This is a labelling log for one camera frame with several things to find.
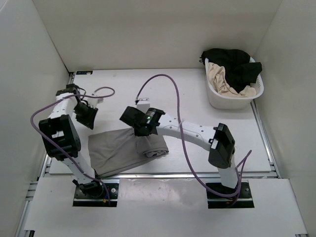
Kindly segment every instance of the metal base plate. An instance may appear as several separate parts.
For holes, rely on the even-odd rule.
[[[208,187],[223,194],[231,194],[235,189],[223,186],[221,183],[206,183]],[[251,190],[248,182],[241,183],[240,195],[237,202],[231,206],[232,200],[219,197],[211,192],[207,192],[208,209],[214,208],[254,208]]]
[[[116,207],[118,204],[119,183],[105,184],[110,194],[111,205],[108,198],[104,202],[105,192],[99,197],[93,197],[89,194],[84,194],[79,187],[76,187],[73,206],[99,206],[99,207]]]

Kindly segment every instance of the garment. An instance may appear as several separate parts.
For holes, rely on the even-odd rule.
[[[106,177],[143,165],[169,152],[162,136],[135,137],[134,129],[89,136],[91,167]]]
[[[262,71],[261,63],[250,63],[249,54],[238,49],[213,48],[204,51],[201,58],[204,64],[205,58],[208,58],[209,62],[225,67],[226,82],[237,93],[244,90],[250,83],[256,83]]]
[[[225,68],[220,67],[215,63],[208,63],[207,78],[215,91],[224,96],[251,97],[257,94],[256,89],[249,85],[247,85],[240,93],[237,93],[225,80]]]

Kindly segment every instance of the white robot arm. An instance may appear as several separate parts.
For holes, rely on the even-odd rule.
[[[127,107],[120,120],[132,126],[136,136],[156,134],[181,139],[178,119],[150,108],[148,98],[136,101],[136,108]],[[234,162],[235,141],[228,127],[222,123],[204,126],[184,121],[182,128],[185,141],[209,151],[208,161],[218,168],[222,185],[234,189],[238,182]]]
[[[56,99],[60,100],[71,94],[80,94],[79,87],[74,84],[67,85],[66,89],[57,92]],[[83,193],[92,196],[97,196],[103,189],[95,179],[94,170],[80,153],[80,138],[71,116],[75,113],[78,122],[93,129],[98,111],[96,105],[99,102],[101,101],[95,98],[83,100],[80,96],[70,97],[57,104],[51,115],[39,122],[41,132],[70,155],[76,164],[43,137],[47,154],[63,162],[76,176],[77,180],[73,182]],[[164,111],[150,108],[149,99],[137,101],[137,108],[127,107],[120,120],[132,126],[136,136],[157,134],[181,138],[178,120]],[[233,156],[235,141],[227,126],[221,123],[216,127],[203,126],[184,121],[182,127],[185,141],[209,151],[208,161],[218,168],[222,185],[235,188],[237,184]]]

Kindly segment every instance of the white work surface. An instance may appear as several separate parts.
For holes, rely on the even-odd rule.
[[[295,237],[306,234],[287,179],[251,179],[254,208],[207,209],[194,179],[121,179],[118,206],[73,207],[72,178],[40,178],[25,230],[34,237]]]
[[[128,128],[119,120],[127,106],[134,106],[135,97],[144,82],[155,74],[168,74],[176,81],[180,92],[181,119],[200,125],[228,126],[235,141],[235,161],[239,163],[252,149],[244,170],[246,172],[271,171],[268,156],[250,104],[243,110],[219,110],[213,108],[206,94],[205,69],[154,69],[154,70],[101,70],[91,75],[76,75],[74,83],[84,88],[88,94],[102,86],[115,89],[114,96],[105,98],[98,104],[94,130],[79,124],[73,116],[74,125],[81,139],[81,152],[90,163],[88,136],[109,130]],[[98,95],[111,91],[101,90]],[[144,88],[141,97],[149,97],[151,107],[164,110],[176,117],[176,94],[168,78],[153,79]],[[184,158],[181,140],[165,137],[169,154],[142,166],[130,169],[129,174],[189,173]],[[189,158],[196,172],[218,172],[208,163],[208,152],[194,144],[187,143]],[[50,174],[71,174],[67,166],[54,158]]]

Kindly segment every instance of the laundry basket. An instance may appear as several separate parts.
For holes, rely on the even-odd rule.
[[[255,60],[250,57],[250,62],[254,63]],[[209,103],[217,109],[236,110],[246,107],[253,99],[262,95],[264,87],[260,74],[257,77],[256,83],[251,83],[250,86],[256,89],[257,94],[252,97],[228,97],[218,94],[208,80],[208,58],[205,59],[206,70],[206,89]]]

